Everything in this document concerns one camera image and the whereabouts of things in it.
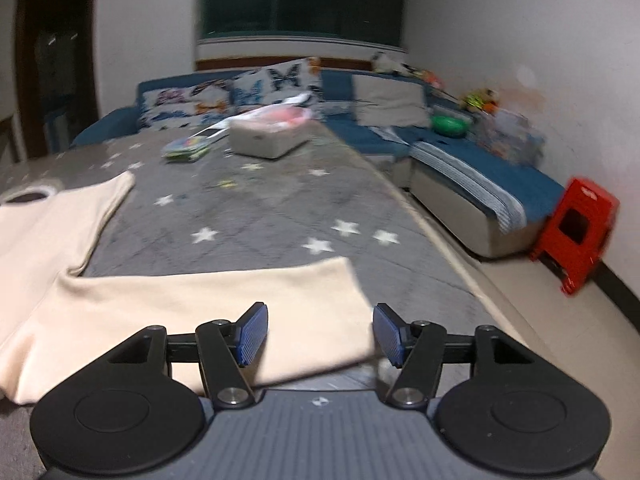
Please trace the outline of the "cream sweatshirt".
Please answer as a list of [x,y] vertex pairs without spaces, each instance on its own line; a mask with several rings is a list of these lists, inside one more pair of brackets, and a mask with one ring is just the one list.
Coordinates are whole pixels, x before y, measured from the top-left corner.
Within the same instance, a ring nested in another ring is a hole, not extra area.
[[235,320],[257,301],[268,336],[256,386],[370,358],[372,312],[345,258],[284,269],[87,278],[108,220],[134,187],[124,172],[96,185],[1,209],[1,391],[31,404],[146,326],[184,334]]

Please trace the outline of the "blue corner sofa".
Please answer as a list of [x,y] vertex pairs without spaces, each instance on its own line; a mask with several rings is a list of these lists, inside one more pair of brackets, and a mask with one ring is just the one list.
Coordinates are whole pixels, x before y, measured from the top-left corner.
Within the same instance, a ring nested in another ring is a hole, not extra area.
[[321,72],[326,126],[360,154],[387,158],[408,190],[463,246],[489,259],[525,252],[553,214],[564,188],[534,166],[488,153],[470,138],[431,129],[360,126],[351,70]]

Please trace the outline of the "red plastic stool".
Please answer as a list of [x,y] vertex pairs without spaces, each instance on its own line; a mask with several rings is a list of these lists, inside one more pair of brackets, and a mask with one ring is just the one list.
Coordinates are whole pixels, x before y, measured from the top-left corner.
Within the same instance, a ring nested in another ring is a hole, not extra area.
[[550,258],[561,271],[561,289],[574,295],[597,269],[617,220],[620,200],[593,180],[572,177],[529,253]]

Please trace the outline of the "clear box of coloured items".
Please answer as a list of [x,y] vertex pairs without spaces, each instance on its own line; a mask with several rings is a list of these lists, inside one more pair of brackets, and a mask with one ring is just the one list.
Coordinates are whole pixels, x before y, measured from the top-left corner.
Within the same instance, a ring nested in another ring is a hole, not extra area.
[[164,146],[162,157],[168,162],[195,162],[209,151],[212,144],[213,140],[208,136],[188,136]]

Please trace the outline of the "white remote control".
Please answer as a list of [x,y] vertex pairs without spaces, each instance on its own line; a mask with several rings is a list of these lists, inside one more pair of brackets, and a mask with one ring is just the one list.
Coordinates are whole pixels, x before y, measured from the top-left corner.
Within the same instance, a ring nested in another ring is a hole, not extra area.
[[193,133],[191,139],[217,140],[222,139],[229,134],[230,119],[224,119],[216,124],[210,125],[196,133]]

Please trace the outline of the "white tissue box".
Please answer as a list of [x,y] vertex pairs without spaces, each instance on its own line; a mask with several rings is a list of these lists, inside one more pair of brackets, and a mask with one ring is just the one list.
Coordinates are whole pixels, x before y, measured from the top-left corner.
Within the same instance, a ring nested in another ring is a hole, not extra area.
[[228,139],[235,154],[278,159],[311,139],[311,93],[256,108],[228,119]]

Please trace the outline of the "green bowl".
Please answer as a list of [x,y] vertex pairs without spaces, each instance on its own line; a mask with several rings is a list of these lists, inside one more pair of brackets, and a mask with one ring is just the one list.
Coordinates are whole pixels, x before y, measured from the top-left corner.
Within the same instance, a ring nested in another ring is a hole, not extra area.
[[432,116],[432,129],[451,139],[464,138],[468,133],[470,125],[464,120],[457,117],[445,115]]

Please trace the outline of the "clear plastic storage box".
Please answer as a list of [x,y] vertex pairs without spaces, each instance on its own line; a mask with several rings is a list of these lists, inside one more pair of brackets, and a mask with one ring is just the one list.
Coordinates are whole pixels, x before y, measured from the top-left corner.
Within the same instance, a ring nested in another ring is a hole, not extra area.
[[512,165],[538,167],[544,158],[546,136],[525,116],[510,110],[480,113],[475,119],[474,136],[481,148]]

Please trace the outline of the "left butterfly pillow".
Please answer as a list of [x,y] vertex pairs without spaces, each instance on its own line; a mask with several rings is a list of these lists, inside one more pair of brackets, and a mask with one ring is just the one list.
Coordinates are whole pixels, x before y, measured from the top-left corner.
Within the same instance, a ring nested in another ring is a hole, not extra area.
[[206,127],[234,111],[224,80],[209,79],[190,87],[167,87],[142,93],[140,129],[154,131]]

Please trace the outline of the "butterfly pillow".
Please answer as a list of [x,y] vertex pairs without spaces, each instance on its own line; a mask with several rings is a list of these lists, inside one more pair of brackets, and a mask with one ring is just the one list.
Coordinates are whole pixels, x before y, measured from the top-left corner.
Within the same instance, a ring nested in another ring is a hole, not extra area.
[[209,79],[190,87],[167,87],[142,93],[140,129],[154,131],[206,127],[234,111],[224,80]]
[[322,102],[320,58],[297,60],[247,70],[231,81],[231,99],[239,112],[284,102],[306,94],[306,107],[316,110]]

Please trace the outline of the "round induction hotplate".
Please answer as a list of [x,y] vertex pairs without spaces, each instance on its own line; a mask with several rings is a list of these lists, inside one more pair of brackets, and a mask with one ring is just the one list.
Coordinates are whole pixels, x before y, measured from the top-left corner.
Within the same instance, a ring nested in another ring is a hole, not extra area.
[[29,204],[47,200],[60,192],[60,189],[53,184],[35,183],[30,185],[11,188],[3,192],[0,198],[0,205]]

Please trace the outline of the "grey cushion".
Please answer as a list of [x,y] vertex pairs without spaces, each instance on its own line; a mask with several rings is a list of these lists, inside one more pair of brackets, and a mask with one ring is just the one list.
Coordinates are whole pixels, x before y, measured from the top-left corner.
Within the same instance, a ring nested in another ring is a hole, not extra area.
[[420,84],[375,76],[352,76],[356,121],[365,127],[420,127],[431,125]]

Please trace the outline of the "yellow orange toy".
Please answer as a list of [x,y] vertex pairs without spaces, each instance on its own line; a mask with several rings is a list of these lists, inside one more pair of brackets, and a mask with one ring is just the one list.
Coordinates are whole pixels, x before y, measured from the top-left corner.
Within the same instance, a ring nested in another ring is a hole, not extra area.
[[460,106],[471,113],[494,114],[499,108],[499,92],[491,88],[473,90],[462,96]]

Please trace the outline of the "right butterfly pillow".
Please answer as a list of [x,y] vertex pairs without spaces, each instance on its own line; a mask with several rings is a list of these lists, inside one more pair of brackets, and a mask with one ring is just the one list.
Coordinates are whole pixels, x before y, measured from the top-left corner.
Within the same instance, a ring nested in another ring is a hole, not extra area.
[[306,94],[306,107],[316,110],[322,102],[320,58],[297,60],[247,70],[231,81],[231,99],[239,112],[284,102]]

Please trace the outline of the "black white plush toy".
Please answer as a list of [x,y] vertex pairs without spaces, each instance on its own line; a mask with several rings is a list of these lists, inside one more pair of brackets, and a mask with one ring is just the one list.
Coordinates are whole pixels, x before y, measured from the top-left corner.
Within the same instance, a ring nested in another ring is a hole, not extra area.
[[371,58],[372,70],[377,74],[411,77],[412,68],[406,63],[391,58],[387,53],[378,51]]

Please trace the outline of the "dark wooden doorway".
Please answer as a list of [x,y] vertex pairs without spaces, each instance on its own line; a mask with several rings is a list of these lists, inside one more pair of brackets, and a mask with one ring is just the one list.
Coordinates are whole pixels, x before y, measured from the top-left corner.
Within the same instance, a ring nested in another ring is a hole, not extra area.
[[99,118],[94,0],[16,0],[14,70],[26,156],[67,150]]

